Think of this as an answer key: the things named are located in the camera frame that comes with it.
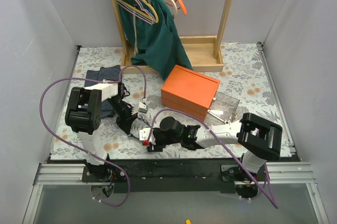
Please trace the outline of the clear plastic drawer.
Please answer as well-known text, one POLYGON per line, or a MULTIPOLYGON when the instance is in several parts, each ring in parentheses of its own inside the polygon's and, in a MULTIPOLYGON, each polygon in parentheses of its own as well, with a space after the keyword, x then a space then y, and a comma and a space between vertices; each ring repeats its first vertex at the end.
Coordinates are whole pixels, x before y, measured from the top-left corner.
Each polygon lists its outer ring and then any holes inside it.
MULTIPOLYGON (((211 110, 216 115, 220 116, 223 120, 228 120, 230 123, 234 121, 236 110, 240 100, 233 98, 227 94, 217 91, 211 106, 211 110)), ((208 125, 222 125, 223 123, 207 113, 204 121, 208 125)))

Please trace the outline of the navy blue cloth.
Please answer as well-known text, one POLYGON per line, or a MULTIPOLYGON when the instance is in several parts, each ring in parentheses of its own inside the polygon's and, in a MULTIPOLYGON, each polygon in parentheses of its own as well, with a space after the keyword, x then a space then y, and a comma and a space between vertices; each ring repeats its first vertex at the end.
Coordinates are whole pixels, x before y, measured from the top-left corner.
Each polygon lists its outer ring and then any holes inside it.
MULTIPOLYGON (((121 71, 121 66, 116 65, 112 67, 101 67, 98 71, 88 70, 86 72, 86 79, 91 80, 119 80, 119 73, 121 71)), ((108 100, 102 102, 102 119, 112 118, 115 115, 113 107, 109 104, 108 100)))

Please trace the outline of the steel open-end wrench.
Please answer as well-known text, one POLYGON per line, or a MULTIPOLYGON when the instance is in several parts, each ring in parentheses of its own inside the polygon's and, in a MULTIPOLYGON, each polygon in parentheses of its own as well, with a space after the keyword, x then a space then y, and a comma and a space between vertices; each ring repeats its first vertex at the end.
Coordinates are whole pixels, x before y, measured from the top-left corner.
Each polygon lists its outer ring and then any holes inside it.
POLYGON ((130 138, 139 140, 140 131, 150 128, 151 123, 144 115, 138 115, 136 120, 132 123, 131 132, 128 135, 130 138))

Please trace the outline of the steel combination wrench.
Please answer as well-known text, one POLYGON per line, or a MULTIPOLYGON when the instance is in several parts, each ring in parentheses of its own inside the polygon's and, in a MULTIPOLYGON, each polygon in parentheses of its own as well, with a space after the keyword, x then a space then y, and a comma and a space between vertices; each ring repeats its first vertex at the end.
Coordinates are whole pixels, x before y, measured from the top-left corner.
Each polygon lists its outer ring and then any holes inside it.
POLYGON ((213 116, 214 118, 216 118, 217 120, 221 121, 223 124, 229 124, 230 122, 228 120, 223 120, 220 116, 216 115, 215 113, 213 113, 211 110, 208 110, 207 112, 209 115, 213 116))

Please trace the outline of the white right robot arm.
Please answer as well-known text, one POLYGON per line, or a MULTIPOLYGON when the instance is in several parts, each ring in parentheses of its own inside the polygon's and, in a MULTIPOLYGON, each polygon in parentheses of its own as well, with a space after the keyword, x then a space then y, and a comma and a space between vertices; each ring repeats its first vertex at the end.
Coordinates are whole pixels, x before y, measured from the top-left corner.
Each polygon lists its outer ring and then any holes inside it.
POLYGON ((214 145, 238 144, 246 148, 238 167, 243 180, 253 179, 267 161, 277 161, 281 154, 283 129, 280 125, 253 113, 222 125, 183 125, 172 116, 165 117, 158 128, 139 131, 148 152, 162 152, 167 145, 179 143, 195 151, 214 145))

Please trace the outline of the green shorts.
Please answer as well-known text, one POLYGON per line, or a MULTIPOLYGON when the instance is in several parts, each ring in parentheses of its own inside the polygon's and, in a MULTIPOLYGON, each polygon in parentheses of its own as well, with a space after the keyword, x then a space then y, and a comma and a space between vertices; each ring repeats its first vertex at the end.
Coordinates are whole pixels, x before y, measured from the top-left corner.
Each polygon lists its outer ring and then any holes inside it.
MULTIPOLYGON (((132 0, 124 0, 135 5, 132 0)), ((133 65, 147 64, 166 80, 172 69, 182 66, 192 69, 175 26, 174 18, 164 0, 151 0, 158 14, 158 23, 150 25, 119 7, 124 33, 134 46, 133 65)))

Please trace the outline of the orange drawer box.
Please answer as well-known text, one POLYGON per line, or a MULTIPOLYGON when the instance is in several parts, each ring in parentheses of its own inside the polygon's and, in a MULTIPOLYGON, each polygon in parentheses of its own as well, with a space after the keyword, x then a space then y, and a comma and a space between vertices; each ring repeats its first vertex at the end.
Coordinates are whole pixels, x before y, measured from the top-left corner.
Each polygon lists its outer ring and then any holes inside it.
POLYGON ((161 88, 162 104, 204 121, 219 85, 217 79, 176 65, 161 88))

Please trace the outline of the floral table mat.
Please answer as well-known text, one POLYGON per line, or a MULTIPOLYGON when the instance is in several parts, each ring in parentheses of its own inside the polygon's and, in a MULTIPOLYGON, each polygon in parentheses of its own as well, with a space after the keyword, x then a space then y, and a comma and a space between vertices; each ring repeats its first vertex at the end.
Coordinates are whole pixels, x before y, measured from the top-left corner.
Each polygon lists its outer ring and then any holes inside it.
MULTIPOLYGON (((221 45, 224 68, 213 72, 210 77, 220 82, 218 90, 239 100, 236 119, 246 112, 281 124, 274 93, 269 85, 261 56, 255 44, 225 43, 221 45)), ((85 47, 80 49, 73 71, 71 87, 83 86, 83 78, 88 70, 97 71, 102 67, 119 65, 122 59, 120 47, 85 47)), ((161 103, 163 80, 158 74, 143 76, 140 72, 125 74, 123 83, 130 91, 126 101, 135 104, 142 97, 147 98, 148 121, 160 122, 171 115, 161 103)), ((213 146, 204 150, 190 151, 179 144, 166 147, 162 152, 149 153, 145 146, 128 137, 115 123, 115 118, 102 120, 100 140, 112 159, 183 159, 183 158, 225 158, 244 153, 241 145, 226 147, 213 146)), ((60 119, 56 129, 57 138, 51 150, 53 161, 73 161, 85 158, 82 144, 77 135, 60 119)))

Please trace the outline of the wooden clothes rack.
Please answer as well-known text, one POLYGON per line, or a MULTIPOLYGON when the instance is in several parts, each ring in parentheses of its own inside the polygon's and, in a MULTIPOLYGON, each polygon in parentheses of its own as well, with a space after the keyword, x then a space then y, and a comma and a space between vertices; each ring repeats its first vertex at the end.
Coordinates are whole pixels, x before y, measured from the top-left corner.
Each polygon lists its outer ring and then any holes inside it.
MULTIPOLYGON (((181 36, 180 39, 187 53, 187 57, 192 63, 192 67, 197 72, 220 72, 223 70, 224 62, 221 52, 221 42, 229 16, 232 0, 225 0, 222 17, 217 36, 181 36)), ((120 19, 116 18, 116 23, 122 41, 123 54, 121 69, 126 74, 135 74, 138 70, 129 69, 132 66, 132 51, 134 47, 127 41, 124 27, 120 19)))

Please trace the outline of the aluminium frame rail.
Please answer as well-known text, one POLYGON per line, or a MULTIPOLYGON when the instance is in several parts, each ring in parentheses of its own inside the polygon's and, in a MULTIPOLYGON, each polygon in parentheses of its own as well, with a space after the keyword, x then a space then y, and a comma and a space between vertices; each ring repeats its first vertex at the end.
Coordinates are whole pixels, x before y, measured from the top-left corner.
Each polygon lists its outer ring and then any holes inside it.
POLYGON ((245 200, 225 181, 230 159, 119 160, 130 177, 117 177, 103 204, 93 199, 100 183, 84 181, 82 162, 39 166, 24 223, 328 223, 313 172, 307 162, 271 162, 271 189, 245 200))

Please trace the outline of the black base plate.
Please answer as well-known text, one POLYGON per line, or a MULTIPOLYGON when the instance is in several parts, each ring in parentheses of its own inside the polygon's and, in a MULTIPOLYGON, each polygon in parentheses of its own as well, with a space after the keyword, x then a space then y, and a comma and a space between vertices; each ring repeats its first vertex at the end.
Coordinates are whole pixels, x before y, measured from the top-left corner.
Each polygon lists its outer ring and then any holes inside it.
POLYGON ((131 192, 219 192, 253 199, 260 192, 231 158, 128 159, 95 168, 86 164, 82 182, 105 184, 108 194, 131 192))

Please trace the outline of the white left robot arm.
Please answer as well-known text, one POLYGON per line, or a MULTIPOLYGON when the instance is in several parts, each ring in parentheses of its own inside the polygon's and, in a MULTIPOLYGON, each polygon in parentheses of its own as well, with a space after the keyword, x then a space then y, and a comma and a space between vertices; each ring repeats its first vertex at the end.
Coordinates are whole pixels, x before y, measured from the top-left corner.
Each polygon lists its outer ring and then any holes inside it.
POLYGON ((101 182, 108 181, 112 175, 111 167, 104 164, 108 154, 98 132, 102 119, 102 103, 107 101, 112 106, 117 115, 117 126, 129 135, 137 113, 132 105, 123 101, 126 94, 122 83, 74 87, 70 93, 65 123, 77 134, 83 148, 88 151, 86 162, 96 165, 94 175, 101 182))

